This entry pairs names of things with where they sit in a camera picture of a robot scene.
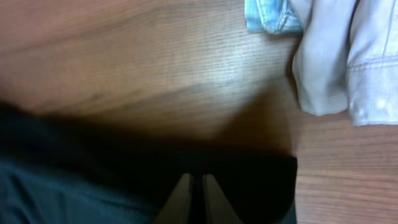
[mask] light blue fabric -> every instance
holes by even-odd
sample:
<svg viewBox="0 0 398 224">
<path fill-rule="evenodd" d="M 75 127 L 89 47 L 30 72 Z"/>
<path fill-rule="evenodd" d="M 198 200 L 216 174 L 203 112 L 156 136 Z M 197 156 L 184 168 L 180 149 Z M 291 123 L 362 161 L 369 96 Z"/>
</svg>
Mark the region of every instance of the light blue fabric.
<svg viewBox="0 0 398 224">
<path fill-rule="evenodd" d="M 244 15 L 251 32 L 284 34 L 302 31 L 289 0 L 245 0 Z"/>
</svg>

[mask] crumpled cloth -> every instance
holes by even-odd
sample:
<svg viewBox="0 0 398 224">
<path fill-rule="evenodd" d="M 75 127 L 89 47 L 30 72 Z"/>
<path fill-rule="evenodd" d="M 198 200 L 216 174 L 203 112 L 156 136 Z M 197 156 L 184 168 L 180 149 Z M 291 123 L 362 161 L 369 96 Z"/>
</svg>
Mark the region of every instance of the crumpled cloth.
<svg viewBox="0 0 398 224">
<path fill-rule="evenodd" d="M 398 124 L 396 0 L 290 0 L 304 31 L 293 73 L 301 108 Z"/>
</svg>

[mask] seam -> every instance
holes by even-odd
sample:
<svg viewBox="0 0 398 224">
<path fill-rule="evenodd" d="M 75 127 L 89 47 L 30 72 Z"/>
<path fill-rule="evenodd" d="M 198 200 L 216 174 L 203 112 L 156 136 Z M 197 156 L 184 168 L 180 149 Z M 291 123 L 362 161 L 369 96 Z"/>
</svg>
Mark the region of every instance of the seam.
<svg viewBox="0 0 398 224">
<path fill-rule="evenodd" d="M 376 57 L 376 58 L 370 58 L 366 60 L 361 60 L 356 63 L 350 63 L 348 65 L 349 68 L 354 68 L 354 67 L 361 67 L 364 65 L 370 65 L 374 63 L 393 63 L 398 61 L 398 55 L 391 55 L 387 57 Z"/>
<path fill-rule="evenodd" d="M 286 29 L 301 29 L 300 26 L 298 25 L 286 25 L 288 21 L 294 21 L 294 18 L 289 15 L 283 15 L 280 17 L 280 19 L 277 21 L 277 27 L 279 30 L 286 30 Z"/>
<path fill-rule="evenodd" d="M 259 11 L 261 26 L 263 27 L 263 29 L 266 30 L 266 27 L 267 27 L 267 26 L 265 26 L 266 23 L 265 23 L 265 21 L 264 21 L 264 13 L 262 12 L 262 7 L 261 7 L 262 4 L 261 4 L 260 1 L 261 1 L 261 0 L 256 0 L 256 3 L 257 3 L 257 10 Z"/>
<path fill-rule="evenodd" d="M 391 68 L 391 67 L 396 67 L 398 66 L 398 62 L 394 62 L 394 63 L 370 63 L 370 64 L 366 64 L 363 66 L 358 66 L 358 67 L 354 67 L 354 68 L 349 68 L 347 69 L 347 71 L 359 71 L 359 70 L 367 70 L 370 68 Z"/>
<path fill-rule="evenodd" d="M 361 59 L 361 60 L 357 60 L 355 62 L 350 62 L 348 65 L 355 65 L 358 62 L 367 62 L 368 60 L 374 60 L 374 59 L 378 59 L 378 58 L 391 58 L 391 57 L 398 57 L 398 52 L 395 53 L 389 53 L 386 55 L 380 55 L 380 54 L 369 54 L 368 56 L 366 56 L 366 59 Z"/>
</svg>

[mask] wood grain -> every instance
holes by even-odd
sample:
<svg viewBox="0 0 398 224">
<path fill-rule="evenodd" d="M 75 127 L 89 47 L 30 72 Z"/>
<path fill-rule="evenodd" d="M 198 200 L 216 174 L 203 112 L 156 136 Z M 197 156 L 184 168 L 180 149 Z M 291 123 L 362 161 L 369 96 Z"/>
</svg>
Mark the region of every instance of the wood grain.
<svg viewBox="0 0 398 224">
<path fill-rule="evenodd" d="M 397 223 L 398 128 L 299 110 L 298 37 L 238 0 L 0 2 L 0 100 L 36 114 L 298 157 L 300 223 Z"/>
</svg>

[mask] wooden table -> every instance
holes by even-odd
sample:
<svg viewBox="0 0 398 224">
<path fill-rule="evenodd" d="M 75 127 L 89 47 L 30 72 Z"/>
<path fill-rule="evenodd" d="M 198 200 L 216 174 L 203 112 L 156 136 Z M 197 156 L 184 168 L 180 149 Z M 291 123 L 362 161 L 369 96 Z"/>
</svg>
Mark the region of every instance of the wooden table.
<svg viewBox="0 0 398 224">
<path fill-rule="evenodd" d="M 299 110 L 299 37 L 248 34 L 238 0 L 5 0 L 0 100 L 37 114 L 299 162 L 299 223 L 398 223 L 398 127 Z"/>
</svg>

